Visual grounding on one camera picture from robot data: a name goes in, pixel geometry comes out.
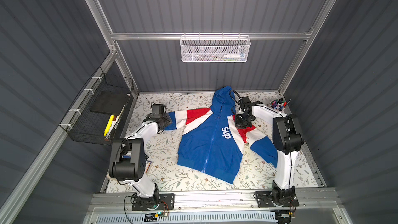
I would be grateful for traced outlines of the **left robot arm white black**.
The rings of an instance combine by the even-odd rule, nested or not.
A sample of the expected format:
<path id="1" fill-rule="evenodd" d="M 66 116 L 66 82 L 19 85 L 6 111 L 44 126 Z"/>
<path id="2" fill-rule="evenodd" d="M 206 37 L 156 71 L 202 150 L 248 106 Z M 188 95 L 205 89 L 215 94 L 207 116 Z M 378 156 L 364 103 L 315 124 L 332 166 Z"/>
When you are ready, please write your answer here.
<path id="1" fill-rule="evenodd" d="M 134 207 L 155 210 L 160 205 L 158 186 L 146 174 L 145 142 L 172 124 L 169 115 L 149 114 L 141 126 L 122 140 L 114 141 L 108 175 L 121 185 L 131 185 Z"/>

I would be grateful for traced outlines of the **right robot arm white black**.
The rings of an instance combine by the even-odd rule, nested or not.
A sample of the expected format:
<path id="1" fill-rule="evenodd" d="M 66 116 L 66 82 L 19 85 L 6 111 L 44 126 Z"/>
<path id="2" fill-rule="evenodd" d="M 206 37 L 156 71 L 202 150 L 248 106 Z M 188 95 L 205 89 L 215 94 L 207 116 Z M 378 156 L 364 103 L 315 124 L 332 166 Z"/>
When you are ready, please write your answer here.
<path id="1" fill-rule="evenodd" d="M 272 190 L 267 198 L 275 206 L 297 207 L 293 183 L 296 158 L 304 144 L 298 118 L 272 110 L 261 102 L 239 103 L 233 110 L 238 133 L 252 151 L 276 167 Z M 252 125 L 260 118 L 272 127 L 272 138 Z"/>

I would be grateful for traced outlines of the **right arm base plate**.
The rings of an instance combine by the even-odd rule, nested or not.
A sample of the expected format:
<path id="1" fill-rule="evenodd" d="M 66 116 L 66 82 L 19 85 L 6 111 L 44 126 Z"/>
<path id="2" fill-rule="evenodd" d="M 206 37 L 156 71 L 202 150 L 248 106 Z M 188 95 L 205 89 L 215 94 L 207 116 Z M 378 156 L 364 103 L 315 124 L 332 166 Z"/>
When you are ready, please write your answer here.
<path id="1" fill-rule="evenodd" d="M 256 191 L 254 198 L 258 207 L 298 207 L 299 200 L 294 191 Z"/>

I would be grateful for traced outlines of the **blue red white jacket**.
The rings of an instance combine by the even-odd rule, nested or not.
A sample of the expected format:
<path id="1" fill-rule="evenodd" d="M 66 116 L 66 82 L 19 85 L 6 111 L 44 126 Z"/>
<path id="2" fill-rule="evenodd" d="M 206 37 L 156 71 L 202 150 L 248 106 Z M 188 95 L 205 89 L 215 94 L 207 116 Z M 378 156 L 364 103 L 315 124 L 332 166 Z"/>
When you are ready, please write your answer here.
<path id="1" fill-rule="evenodd" d="M 235 98 L 226 86 L 214 93 L 209 108 L 170 112 L 165 130 L 183 129 L 178 165 L 232 184 L 240 169 L 244 146 L 265 162 L 277 166 L 278 153 L 270 138 L 256 127 L 238 129 L 232 108 Z"/>

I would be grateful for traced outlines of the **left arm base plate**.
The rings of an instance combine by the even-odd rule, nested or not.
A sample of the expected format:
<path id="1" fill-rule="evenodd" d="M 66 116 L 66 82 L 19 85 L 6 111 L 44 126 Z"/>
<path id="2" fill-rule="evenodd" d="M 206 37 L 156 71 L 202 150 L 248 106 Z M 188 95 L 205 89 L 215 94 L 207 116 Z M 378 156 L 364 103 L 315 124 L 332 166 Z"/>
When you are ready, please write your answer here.
<path id="1" fill-rule="evenodd" d="M 155 194 L 151 198 L 134 196 L 131 199 L 133 211 L 164 211 L 173 210 L 175 194 Z"/>

